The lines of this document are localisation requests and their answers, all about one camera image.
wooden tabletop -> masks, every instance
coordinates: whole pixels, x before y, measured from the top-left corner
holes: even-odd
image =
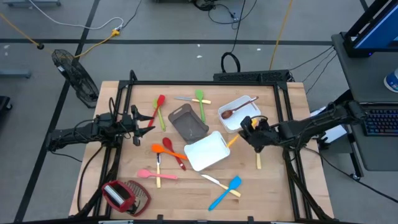
[[[109,97],[115,99],[118,82],[103,82],[95,114],[109,112]],[[294,119],[304,119],[309,116],[307,98],[302,83],[288,83],[289,96]],[[134,219],[156,219],[157,215],[163,214],[165,220],[247,220],[253,216],[255,221],[294,221],[292,203],[290,200],[289,185],[285,163],[282,158],[282,148],[267,146],[261,152],[262,169],[256,169],[256,155],[254,149],[242,138],[239,138],[231,146],[231,154],[218,163],[206,168],[201,173],[208,174],[218,179],[222,184],[228,185],[230,180],[239,175],[242,184],[237,189],[242,196],[235,197],[228,194],[226,198],[211,212],[208,207],[223,192],[220,186],[204,179],[195,172],[188,161],[184,161],[187,171],[183,171],[174,157],[162,155],[160,172],[163,174],[177,175],[178,180],[162,179],[162,188],[157,189],[154,178],[137,178],[139,169],[148,169],[156,172],[156,154],[151,151],[150,146],[154,143],[162,144],[162,138],[168,137],[172,140],[174,150],[183,153],[185,141],[168,120],[168,115],[184,103],[190,103],[193,110],[200,117],[198,103],[175,100],[175,96],[195,97],[195,90],[202,89],[204,99],[211,100],[211,105],[204,105],[206,114],[206,125],[210,127],[208,134],[219,131],[225,141],[229,141],[236,134],[228,134],[218,119],[218,108],[239,98],[243,95],[250,97],[259,96],[255,104],[261,114],[268,117],[270,124],[278,123],[275,107],[273,88],[270,86],[169,86],[169,85],[134,85],[132,88],[131,104],[135,104],[141,114],[152,116],[153,99],[159,94],[166,96],[165,104],[161,107],[162,115],[166,125],[166,132],[160,128],[159,119],[155,119],[155,129],[147,133],[141,139],[141,146],[133,145],[131,140],[123,141],[121,160],[119,165],[118,180],[135,180],[143,185],[152,201],[148,209],[139,217]],[[284,106],[283,94],[280,91],[282,107]],[[141,122],[140,127],[146,127],[148,121]],[[81,170],[88,159],[98,150],[100,144],[93,142],[87,144]],[[317,149],[315,142],[310,142],[309,148]],[[105,149],[103,149],[88,166],[81,191],[81,206],[88,201],[95,189],[98,187],[101,166],[103,163]],[[307,189],[326,214],[333,217],[328,189],[323,174],[323,167],[318,155],[302,151],[302,163],[307,182]],[[76,185],[70,214],[76,214]],[[301,217],[304,216],[302,196],[297,190]],[[105,201],[102,199],[101,214],[104,214]],[[132,219],[126,213],[111,212],[111,218]]]

blue spatula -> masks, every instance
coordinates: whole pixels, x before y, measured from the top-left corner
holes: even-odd
[[[242,180],[239,178],[239,176],[236,176],[234,179],[231,180],[229,183],[228,189],[217,199],[215,200],[209,207],[209,211],[212,211],[220,202],[221,200],[225,197],[225,195],[228,194],[230,190],[235,190],[241,185]]]

floor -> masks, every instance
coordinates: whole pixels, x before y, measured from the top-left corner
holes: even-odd
[[[62,1],[61,7],[44,6],[43,10],[54,19],[73,24],[86,24],[91,11],[94,13],[92,26],[100,26],[112,17],[125,20],[131,17],[138,2],[69,0]],[[220,2],[239,15],[242,0]],[[244,14],[253,3],[254,0],[246,1]],[[289,0],[258,1],[250,16],[242,21],[238,39],[276,40],[288,4]],[[293,68],[318,55],[328,48],[332,34],[348,30],[363,12],[360,0],[294,1],[282,36],[284,42],[278,48],[272,68]],[[113,21],[104,29],[91,30],[86,36],[87,41],[81,43],[83,29],[56,25],[29,6],[0,4],[0,13],[31,37],[45,39],[47,49],[65,49],[73,54],[78,47],[86,50],[96,40],[105,39],[111,29],[118,26],[118,22]],[[219,21],[230,19],[221,7],[212,11],[211,16]],[[32,71],[30,79],[2,78],[0,81],[0,95],[10,96],[14,104],[14,109],[2,120],[0,129],[0,223],[8,223],[14,221],[64,79],[47,52],[28,44],[3,21],[0,28],[0,67]],[[235,30],[230,25],[211,22],[207,12],[199,11],[183,0],[163,0],[160,4],[143,1],[136,18],[121,36],[115,38],[119,44],[97,47],[80,62],[98,86],[104,80],[127,79],[130,69],[134,69],[140,80],[212,80],[213,74],[221,71],[221,55],[231,50],[231,42],[227,40],[233,40],[234,36]],[[179,44],[178,39],[193,41]],[[274,42],[251,43],[237,45],[234,51],[241,61],[242,71],[268,70]],[[296,81],[301,82],[322,59],[293,70]],[[307,90],[326,62],[305,81]],[[235,69],[232,61],[226,61],[226,69]],[[343,71],[335,58],[308,94],[310,109],[333,101],[347,89]],[[92,115],[93,110],[85,108],[70,90],[56,127],[69,128]],[[349,156],[334,153],[346,148],[349,148],[347,141],[341,141],[325,155],[336,166],[351,173],[353,167]],[[84,145],[75,145],[60,152],[81,158],[83,150]],[[77,161],[47,154],[24,221],[66,217],[79,169]],[[398,223],[396,204],[347,179],[328,165],[324,170],[336,218],[358,223]],[[398,198],[396,172],[365,171],[362,181]]]

electric fan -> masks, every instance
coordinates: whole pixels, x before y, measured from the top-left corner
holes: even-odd
[[[54,50],[52,60],[69,84],[76,90],[76,96],[87,107],[95,108],[99,91],[90,75],[72,54],[66,50]]]

desk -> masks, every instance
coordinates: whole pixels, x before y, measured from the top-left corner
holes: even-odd
[[[397,103],[383,79],[397,68],[398,53],[376,52],[369,58],[349,58],[340,34],[331,37],[354,100],[360,103]],[[371,171],[397,171],[397,137],[365,136],[360,124],[351,127],[364,167]]]
[[[117,86],[118,82],[102,83],[95,114],[109,111],[108,100],[109,97],[116,96]],[[310,113],[303,84],[288,83],[288,87],[294,118],[307,118]],[[138,107],[141,114],[152,114],[154,111],[152,100],[157,98],[160,93],[166,96],[165,105],[162,106],[162,114],[167,128],[165,133],[162,132],[159,120],[156,119],[154,122],[156,128],[141,139],[140,147],[134,146],[131,140],[125,139],[123,141],[118,179],[121,181],[132,179],[139,182],[149,191],[152,197],[149,208],[134,219],[153,220],[157,218],[158,214],[163,214],[165,220],[243,221],[247,220],[248,216],[253,216],[256,221],[293,221],[294,216],[287,174],[282,159],[282,149],[279,147],[269,146],[262,151],[262,169],[257,170],[254,150],[243,139],[239,138],[231,146],[231,155],[229,157],[203,170],[204,174],[218,179],[225,185],[228,185],[229,181],[236,175],[239,175],[243,180],[238,188],[238,191],[242,193],[241,198],[229,194],[212,212],[208,212],[207,209],[222,194],[223,189],[200,176],[192,169],[188,161],[184,162],[187,171],[183,171],[179,168],[175,158],[169,155],[162,155],[160,172],[177,175],[179,179],[177,181],[162,179],[161,189],[156,188],[155,179],[139,179],[136,177],[136,172],[139,169],[145,168],[152,172],[156,171],[156,155],[151,152],[150,146],[153,143],[161,144],[162,138],[170,138],[173,142],[174,150],[183,153],[185,142],[171,125],[167,116],[173,110],[186,103],[175,100],[175,96],[195,97],[195,89],[202,89],[205,99],[212,101],[211,105],[204,105],[206,124],[210,127],[208,133],[219,131],[226,141],[234,138],[236,134],[228,134],[222,127],[217,117],[218,108],[242,95],[259,96],[256,104],[262,114],[269,118],[270,124],[278,123],[274,90],[271,86],[134,85],[131,103]],[[200,114],[199,104],[191,103],[191,105],[194,111]],[[147,124],[148,121],[141,122],[140,127],[145,127]],[[87,145],[81,169],[83,169],[87,160],[95,151],[98,150],[99,146],[99,143]],[[316,149],[317,145],[315,142],[311,142],[309,147]],[[82,205],[87,202],[98,186],[103,156],[104,149],[92,160],[86,170],[81,192]],[[301,156],[307,189],[324,211],[332,217],[333,212],[319,156],[308,151],[302,151]],[[70,214],[77,212],[77,187],[78,185],[76,185]],[[298,194],[297,198],[299,202],[302,202],[300,194]],[[102,204],[100,214],[104,213],[105,202],[103,199]],[[300,213],[303,214],[302,203],[299,203],[299,205],[301,205]],[[132,219],[128,214],[116,211],[112,211],[111,218]]]

